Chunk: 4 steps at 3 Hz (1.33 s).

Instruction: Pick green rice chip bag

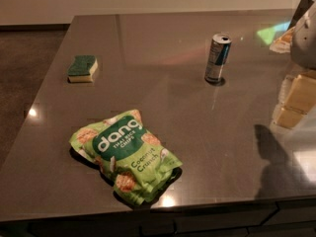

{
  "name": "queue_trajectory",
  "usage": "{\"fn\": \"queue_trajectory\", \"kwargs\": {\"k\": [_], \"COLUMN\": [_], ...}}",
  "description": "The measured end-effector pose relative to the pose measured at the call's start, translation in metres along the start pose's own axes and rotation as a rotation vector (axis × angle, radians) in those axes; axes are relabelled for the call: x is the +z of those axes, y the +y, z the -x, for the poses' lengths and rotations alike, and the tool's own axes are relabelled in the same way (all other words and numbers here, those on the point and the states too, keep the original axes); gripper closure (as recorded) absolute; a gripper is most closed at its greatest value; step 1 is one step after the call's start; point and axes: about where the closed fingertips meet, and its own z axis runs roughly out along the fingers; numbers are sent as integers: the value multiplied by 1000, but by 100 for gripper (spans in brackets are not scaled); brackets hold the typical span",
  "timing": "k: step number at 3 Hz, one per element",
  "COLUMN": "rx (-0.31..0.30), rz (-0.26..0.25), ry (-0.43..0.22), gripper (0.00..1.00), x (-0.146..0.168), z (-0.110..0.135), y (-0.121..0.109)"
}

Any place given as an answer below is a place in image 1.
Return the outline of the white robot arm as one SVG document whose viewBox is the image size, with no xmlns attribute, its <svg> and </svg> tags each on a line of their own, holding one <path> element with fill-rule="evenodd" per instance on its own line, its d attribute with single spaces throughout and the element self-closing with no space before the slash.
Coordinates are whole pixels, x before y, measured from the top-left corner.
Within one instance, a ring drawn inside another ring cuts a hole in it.
<svg viewBox="0 0 316 237">
<path fill-rule="evenodd" d="M 291 19 L 290 55 L 297 65 L 316 69 L 316 0 L 300 0 Z"/>
</svg>

